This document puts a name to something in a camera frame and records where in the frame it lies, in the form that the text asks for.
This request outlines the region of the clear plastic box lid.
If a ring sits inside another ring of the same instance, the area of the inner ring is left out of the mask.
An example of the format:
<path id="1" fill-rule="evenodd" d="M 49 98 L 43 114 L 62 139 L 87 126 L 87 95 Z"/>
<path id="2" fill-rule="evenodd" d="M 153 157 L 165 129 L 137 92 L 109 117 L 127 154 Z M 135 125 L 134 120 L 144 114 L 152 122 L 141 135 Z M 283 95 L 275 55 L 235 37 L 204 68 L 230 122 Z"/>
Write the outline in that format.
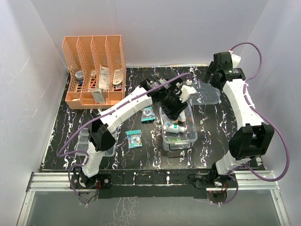
<path id="1" fill-rule="evenodd" d="M 190 105 L 214 105 L 219 103 L 220 91 L 210 84 L 194 82 L 192 87 L 194 87 L 197 92 L 187 100 Z"/>

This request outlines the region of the white green medicine bottle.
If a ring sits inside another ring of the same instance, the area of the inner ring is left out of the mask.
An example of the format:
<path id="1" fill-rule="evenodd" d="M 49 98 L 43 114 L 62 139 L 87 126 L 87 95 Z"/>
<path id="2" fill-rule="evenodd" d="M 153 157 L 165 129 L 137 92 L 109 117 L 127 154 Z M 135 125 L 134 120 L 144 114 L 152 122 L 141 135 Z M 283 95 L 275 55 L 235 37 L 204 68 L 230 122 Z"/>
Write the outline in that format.
<path id="1" fill-rule="evenodd" d="M 168 133 L 184 133 L 187 128 L 179 125 L 172 125 L 171 127 L 166 127 L 166 132 Z"/>

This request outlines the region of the teal bandage packet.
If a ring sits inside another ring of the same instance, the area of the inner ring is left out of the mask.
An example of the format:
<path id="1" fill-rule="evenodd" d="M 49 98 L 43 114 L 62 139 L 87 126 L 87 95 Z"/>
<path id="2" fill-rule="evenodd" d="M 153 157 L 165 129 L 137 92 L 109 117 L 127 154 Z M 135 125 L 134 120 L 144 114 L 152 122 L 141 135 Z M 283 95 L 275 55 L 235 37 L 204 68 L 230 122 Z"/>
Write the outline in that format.
<path id="1" fill-rule="evenodd" d="M 142 135 L 142 133 L 141 133 L 141 130 L 139 130 L 139 129 L 126 132 L 129 149 L 142 146 L 141 135 Z"/>
<path id="2" fill-rule="evenodd" d="M 141 122 L 154 121 L 155 119 L 156 116 L 151 106 L 142 109 Z"/>

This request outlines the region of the green sachet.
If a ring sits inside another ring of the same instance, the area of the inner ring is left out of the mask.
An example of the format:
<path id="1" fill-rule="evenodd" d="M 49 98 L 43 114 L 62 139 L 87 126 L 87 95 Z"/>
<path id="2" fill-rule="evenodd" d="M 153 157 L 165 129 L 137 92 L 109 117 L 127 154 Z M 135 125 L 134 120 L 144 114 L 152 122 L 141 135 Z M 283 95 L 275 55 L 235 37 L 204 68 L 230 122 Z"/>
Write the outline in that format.
<path id="1" fill-rule="evenodd" d="M 171 143 L 175 143 L 175 142 L 178 142 L 178 141 L 181 141 L 181 139 L 180 138 L 168 139 L 168 142 L 171 142 Z"/>

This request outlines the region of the white blue mask packet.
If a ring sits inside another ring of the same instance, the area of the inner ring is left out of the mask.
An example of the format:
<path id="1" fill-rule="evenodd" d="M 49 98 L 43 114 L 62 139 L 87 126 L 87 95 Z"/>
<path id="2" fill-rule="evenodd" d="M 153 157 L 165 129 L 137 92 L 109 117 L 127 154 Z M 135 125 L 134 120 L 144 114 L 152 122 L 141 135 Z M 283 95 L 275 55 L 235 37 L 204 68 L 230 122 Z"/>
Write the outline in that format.
<path id="1" fill-rule="evenodd" d="M 166 127 L 171 127 L 172 125 L 184 126 L 185 122 L 186 121 L 181 121 L 181 120 L 175 120 L 175 121 L 167 120 L 167 121 L 164 121 L 164 125 Z"/>

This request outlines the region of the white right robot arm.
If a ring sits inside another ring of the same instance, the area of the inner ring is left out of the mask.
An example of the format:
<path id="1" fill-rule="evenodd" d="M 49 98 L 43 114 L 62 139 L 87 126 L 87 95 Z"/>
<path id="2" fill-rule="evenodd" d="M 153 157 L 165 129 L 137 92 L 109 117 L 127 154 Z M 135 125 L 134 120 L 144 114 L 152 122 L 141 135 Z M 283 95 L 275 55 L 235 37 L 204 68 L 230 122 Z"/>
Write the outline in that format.
<path id="1" fill-rule="evenodd" d="M 237 131 L 229 141 L 229 150 L 212 165 L 210 183 L 222 186 L 229 172 L 236 167 L 265 155 L 274 135 L 272 126 L 252 110 L 254 104 L 246 89 L 246 77 L 240 68 L 235 68 L 230 52 L 214 54 L 204 81 L 224 92 L 237 121 Z"/>

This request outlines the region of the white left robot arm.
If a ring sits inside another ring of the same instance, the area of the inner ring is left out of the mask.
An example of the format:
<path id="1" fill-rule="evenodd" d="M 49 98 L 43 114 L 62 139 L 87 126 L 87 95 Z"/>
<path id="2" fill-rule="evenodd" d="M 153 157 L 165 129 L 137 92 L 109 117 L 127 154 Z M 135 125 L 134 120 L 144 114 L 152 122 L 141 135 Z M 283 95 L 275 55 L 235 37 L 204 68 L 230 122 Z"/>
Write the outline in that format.
<path id="1" fill-rule="evenodd" d="M 114 146 L 116 140 L 112 134 L 120 124 L 155 102 L 160 103 L 168 119 L 175 121 L 188 106 L 187 100 L 195 93 L 190 80 L 183 83 L 181 78 L 176 77 L 168 83 L 164 78 L 148 78 L 130 95 L 101 113 L 101 118 L 88 127 L 88 151 L 81 168 L 81 183 L 87 188 L 96 185 L 100 163 L 105 151 Z"/>

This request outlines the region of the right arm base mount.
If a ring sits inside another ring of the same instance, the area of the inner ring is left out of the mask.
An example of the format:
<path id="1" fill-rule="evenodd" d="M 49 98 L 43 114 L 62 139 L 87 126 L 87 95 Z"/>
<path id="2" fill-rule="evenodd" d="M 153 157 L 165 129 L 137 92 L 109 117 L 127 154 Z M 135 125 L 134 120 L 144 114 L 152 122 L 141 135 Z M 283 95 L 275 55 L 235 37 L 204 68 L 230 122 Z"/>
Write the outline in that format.
<path id="1" fill-rule="evenodd" d="M 216 170 L 210 170 L 208 174 L 189 174 L 188 182 L 195 188 L 204 188 L 207 198 L 212 202 L 224 202 L 228 198 L 228 189 L 234 188 L 235 184 L 229 176 L 218 175 Z"/>

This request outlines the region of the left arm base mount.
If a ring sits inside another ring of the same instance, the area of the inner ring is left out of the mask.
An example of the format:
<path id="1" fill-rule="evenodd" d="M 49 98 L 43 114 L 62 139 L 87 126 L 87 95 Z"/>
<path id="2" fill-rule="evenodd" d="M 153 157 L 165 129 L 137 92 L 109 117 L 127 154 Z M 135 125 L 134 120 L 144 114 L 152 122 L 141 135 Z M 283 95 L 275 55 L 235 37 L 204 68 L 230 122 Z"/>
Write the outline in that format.
<path id="1" fill-rule="evenodd" d="M 112 187 L 112 176 L 111 174 L 102 174 L 99 173 L 97 175 L 94 175 L 90 178 L 88 178 L 83 171 L 80 169 L 75 170 L 73 169 L 71 171 L 71 185 L 76 190 L 82 190 L 82 189 L 95 189 L 98 196 L 100 190 L 103 189 L 111 189 Z"/>

